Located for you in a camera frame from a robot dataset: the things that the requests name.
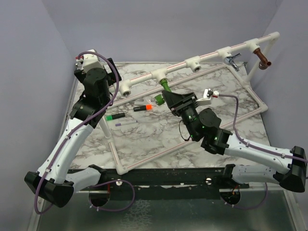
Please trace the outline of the green water faucet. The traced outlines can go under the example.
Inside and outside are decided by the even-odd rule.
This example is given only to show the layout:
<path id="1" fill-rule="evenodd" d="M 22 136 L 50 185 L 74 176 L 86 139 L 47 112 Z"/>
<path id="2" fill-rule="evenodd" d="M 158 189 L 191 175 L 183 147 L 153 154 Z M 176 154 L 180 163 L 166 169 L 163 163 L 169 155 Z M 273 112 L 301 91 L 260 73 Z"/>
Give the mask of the green water faucet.
<path id="1" fill-rule="evenodd" d="M 170 91 L 170 92 L 171 92 L 171 89 L 170 89 L 170 87 L 169 87 L 169 85 L 168 85 L 168 81 L 167 81 L 166 78 L 165 78 L 165 79 L 162 79 L 162 80 L 160 81 L 160 85 L 163 87 L 163 90 L 165 90 L 165 91 Z M 156 105 L 158 105 L 158 106 L 163 105 L 163 104 L 165 103 L 165 99 L 164 99 L 163 94 L 160 93 L 160 94 L 156 95 L 156 96 L 154 97 L 154 101 L 155 101 Z"/>

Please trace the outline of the white pvc pipe frame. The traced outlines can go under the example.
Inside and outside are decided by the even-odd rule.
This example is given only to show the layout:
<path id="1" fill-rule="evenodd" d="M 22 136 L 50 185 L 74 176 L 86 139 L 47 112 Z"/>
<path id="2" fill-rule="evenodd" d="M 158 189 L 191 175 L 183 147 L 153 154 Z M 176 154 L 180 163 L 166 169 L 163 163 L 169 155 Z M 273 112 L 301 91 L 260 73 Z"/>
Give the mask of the white pvc pipe frame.
<path id="1" fill-rule="evenodd" d="M 186 127 L 180 123 L 179 117 L 172 115 L 166 104 L 148 111 L 133 111 L 136 99 L 154 98 L 161 93 L 160 81 L 165 78 L 173 92 L 194 92 L 198 99 L 203 97 L 206 88 L 213 88 L 226 94 L 226 97 L 214 99 L 210 106 L 221 118 L 221 126 L 232 128 L 234 109 L 238 109 L 239 133 L 268 144 L 260 117 L 268 107 L 252 90 L 248 82 L 250 75 L 245 69 L 236 72 L 226 64 L 210 63 L 211 59 L 237 52 L 237 47 L 224 48 L 170 66 L 137 64 L 125 67 L 124 79 L 111 112 L 124 112 L 125 122 L 137 120 L 138 123 L 116 127 L 115 122 L 109 122 L 113 140 L 104 143 L 105 150 L 96 155 L 97 164 L 121 170 L 251 165 L 252 161 L 243 158 L 206 153 L 200 143 L 187 141 Z"/>

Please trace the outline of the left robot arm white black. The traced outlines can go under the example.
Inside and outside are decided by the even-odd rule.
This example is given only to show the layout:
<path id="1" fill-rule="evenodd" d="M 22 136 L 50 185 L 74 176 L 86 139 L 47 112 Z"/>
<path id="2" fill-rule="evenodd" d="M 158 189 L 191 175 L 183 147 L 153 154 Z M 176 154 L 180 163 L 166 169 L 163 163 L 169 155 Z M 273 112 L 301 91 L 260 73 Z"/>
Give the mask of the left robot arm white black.
<path id="1" fill-rule="evenodd" d="M 96 165 L 69 174 L 68 170 L 78 150 L 85 139 L 93 132 L 107 108 L 113 104 L 118 88 L 110 93 L 111 85 L 118 85 L 120 74 L 112 58 L 104 58 L 111 72 L 108 73 L 100 60 L 103 57 L 88 51 L 77 57 L 82 64 L 81 69 L 74 71 L 75 77 L 84 86 L 79 100 L 74 104 L 70 118 L 46 161 L 35 172 L 27 172 L 24 181 L 34 193 L 35 212 L 38 209 L 38 200 L 42 198 L 51 205 L 65 206 L 74 193 L 87 187 L 101 190 L 106 185 L 104 170 Z"/>

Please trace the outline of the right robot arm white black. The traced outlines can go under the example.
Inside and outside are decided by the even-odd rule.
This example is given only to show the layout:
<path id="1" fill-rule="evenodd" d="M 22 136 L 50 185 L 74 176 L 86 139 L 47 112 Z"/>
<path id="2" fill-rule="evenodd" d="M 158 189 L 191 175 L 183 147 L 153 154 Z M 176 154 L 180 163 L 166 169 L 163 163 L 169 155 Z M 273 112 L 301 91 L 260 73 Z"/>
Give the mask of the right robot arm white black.
<path id="1" fill-rule="evenodd" d="M 197 99 L 193 92 L 178 94 L 163 90 L 162 95 L 172 114 L 181 117 L 190 140 L 200 141 L 201 147 L 211 154 L 225 154 L 255 162 L 254 166 L 234 166 L 230 172 L 223 174 L 221 183 L 224 187 L 271 182 L 292 192 L 305 191 L 308 161 L 303 148 L 276 148 L 244 139 L 237 129 L 228 131 L 221 128 L 221 119 L 212 109 L 197 112 L 198 106 L 210 104 L 213 98 L 226 97 L 226 94 L 205 89 L 201 99 Z"/>

